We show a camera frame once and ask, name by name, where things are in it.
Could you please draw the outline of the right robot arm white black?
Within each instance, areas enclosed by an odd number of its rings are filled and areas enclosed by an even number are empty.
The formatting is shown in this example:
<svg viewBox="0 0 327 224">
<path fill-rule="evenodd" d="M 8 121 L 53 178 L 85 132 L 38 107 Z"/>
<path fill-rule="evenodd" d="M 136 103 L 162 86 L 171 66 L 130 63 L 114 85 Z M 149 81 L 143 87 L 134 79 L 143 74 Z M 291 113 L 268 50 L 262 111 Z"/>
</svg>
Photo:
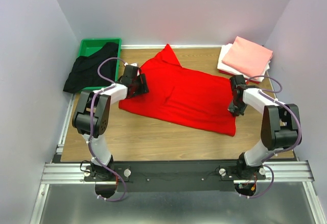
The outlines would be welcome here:
<svg viewBox="0 0 327 224">
<path fill-rule="evenodd" d="M 244 115 L 247 106 L 262 114 L 259 142 L 241 153 L 235 166 L 235 174 L 244 178 L 256 172 L 264 162 L 276 154 L 293 150 L 302 140 L 299 108 L 268 96 L 263 89 L 248 85 L 243 75 L 230 79 L 232 101 L 228 111 L 234 117 Z"/>
</svg>

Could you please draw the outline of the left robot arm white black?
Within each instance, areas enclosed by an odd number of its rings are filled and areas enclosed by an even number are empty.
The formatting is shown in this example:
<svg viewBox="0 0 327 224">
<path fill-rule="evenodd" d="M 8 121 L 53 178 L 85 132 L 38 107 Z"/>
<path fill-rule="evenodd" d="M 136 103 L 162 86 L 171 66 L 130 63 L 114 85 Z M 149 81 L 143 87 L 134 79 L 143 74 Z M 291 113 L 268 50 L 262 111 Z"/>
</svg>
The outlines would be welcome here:
<svg viewBox="0 0 327 224">
<path fill-rule="evenodd" d="M 74 111 L 72 125 L 84 138 L 91 153 L 86 178 L 110 181 L 113 156 L 108 149 L 104 133 L 109 124 L 110 106 L 125 99 L 149 92 L 146 76 L 136 64 L 125 64 L 123 75 L 110 86 L 95 91 L 82 91 Z"/>
</svg>

